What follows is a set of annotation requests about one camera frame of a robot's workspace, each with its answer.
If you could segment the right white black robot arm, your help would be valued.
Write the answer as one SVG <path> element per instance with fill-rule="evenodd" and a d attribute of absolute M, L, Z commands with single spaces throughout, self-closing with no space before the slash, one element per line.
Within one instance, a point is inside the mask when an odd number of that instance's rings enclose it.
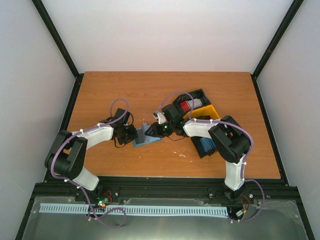
<path fill-rule="evenodd" d="M 165 138 L 176 133 L 213 141 L 214 149 L 225 160 L 224 196 L 229 202 L 235 202 L 244 189 L 246 159 L 254 144 L 251 135 L 230 115 L 218 119 L 200 119 L 191 114 L 187 118 L 168 119 L 168 114 L 159 111 L 154 115 L 156 122 L 144 132 L 146 136 Z"/>

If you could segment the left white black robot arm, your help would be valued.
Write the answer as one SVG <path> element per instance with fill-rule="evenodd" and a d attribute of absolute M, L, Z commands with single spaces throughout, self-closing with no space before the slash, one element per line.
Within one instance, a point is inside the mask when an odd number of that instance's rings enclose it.
<path fill-rule="evenodd" d="M 99 178 L 84 167 L 86 151 L 102 142 L 113 141 L 117 148 L 124 147 L 138 137 L 132 113 L 118 108 L 114 116 L 93 127 L 75 132 L 61 130 L 45 159 L 44 166 L 56 178 L 62 177 L 86 189 L 92 201 L 103 198 L 104 188 Z"/>

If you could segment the blue card holder wallet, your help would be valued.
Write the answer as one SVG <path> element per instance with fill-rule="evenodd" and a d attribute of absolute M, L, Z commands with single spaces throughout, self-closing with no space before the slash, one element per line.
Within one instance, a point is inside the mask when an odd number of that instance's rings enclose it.
<path fill-rule="evenodd" d="M 146 122 L 143 122 L 142 126 L 136 129 L 137 138 L 135 138 L 132 142 L 134 147 L 142 147 L 142 146 L 156 143 L 162 140 L 159 137 L 152 137 L 152 136 L 145 135 L 145 132 L 149 127 L 150 125 L 148 125 Z"/>

